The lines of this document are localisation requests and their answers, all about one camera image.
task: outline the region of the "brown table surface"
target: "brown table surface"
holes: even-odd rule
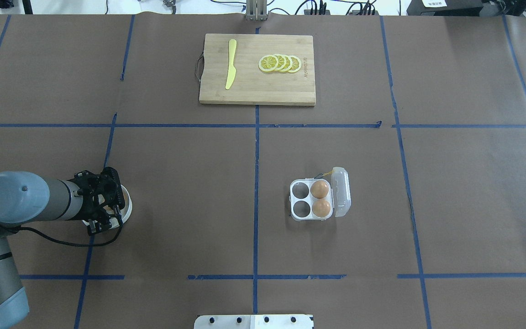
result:
[[[199,104],[205,33],[313,35],[317,105]],[[0,171],[69,179],[108,150],[131,218],[102,248],[10,237],[17,328],[526,328],[526,19],[0,15]],[[291,219],[289,183],[333,166],[349,213]]]

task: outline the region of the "light blue cap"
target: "light blue cap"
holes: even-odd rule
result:
[[[0,305],[0,329],[9,328],[22,321],[30,312],[27,305],[26,288],[21,287]]]
[[[50,200],[42,177],[27,171],[0,172],[0,223],[23,223],[38,216]]]

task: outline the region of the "knife blade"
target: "knife blade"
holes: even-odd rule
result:
[[[225,89],[228,90],[234,82],[234,77],[237,74],[237,69],[234,68],[234,54],[237,50],[237,41],[235,39],[228,40],[228,73],[227,84]]]

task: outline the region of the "white bracket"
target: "white bracket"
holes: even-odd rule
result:
[[[235,316],[199,316],[194,329],[313,329],[309,314],[261,314]]]
[[[247,0],[247,21],[267,21],[267,0]]]

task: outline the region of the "cutting board handle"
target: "cutting board handle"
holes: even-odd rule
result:
[[[202,60],[202,72],[200,73],[200,76],[198,76],[198,65],[200,64],[200,60]],[[204,73],[204,52],[202,52],[202,54],[200,54],[200,57],[198,57],[198,60],[196,60],[196,68],[194,68],[194,75],[196,75],[198,83],[202,81],[202,73]]]

